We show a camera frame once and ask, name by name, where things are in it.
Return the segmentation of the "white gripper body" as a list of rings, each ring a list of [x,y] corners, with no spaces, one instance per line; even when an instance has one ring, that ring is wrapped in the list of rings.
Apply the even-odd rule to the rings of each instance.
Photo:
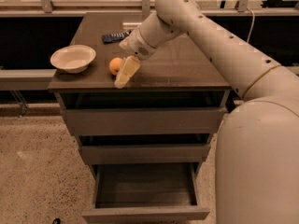
[[[136,56],[139,60],[147,60],[156,52],[142,37],[138,29],[133,30],[128,37],[127,53]]]

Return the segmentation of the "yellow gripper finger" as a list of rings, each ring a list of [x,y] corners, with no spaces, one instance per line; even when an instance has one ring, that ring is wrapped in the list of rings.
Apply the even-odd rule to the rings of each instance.
[[[136,56],[128,56],[122,59],[121,67],[116,75],[114,85],[118,89],[122,89],[130,80],[130,78],[140,68],[141,62]]]
[[[128,39],[123,39],[122,42],[120,42],[119,46],[121,49],[128,49]]]

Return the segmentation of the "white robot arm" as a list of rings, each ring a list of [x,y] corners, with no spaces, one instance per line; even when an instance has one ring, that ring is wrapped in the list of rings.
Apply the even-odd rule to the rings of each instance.
[[[145,60],[182,33],[243,100],[218,132],[217,224],[299,224],[299,77],[207,18],[193,0],[155,0],[121,47]]]

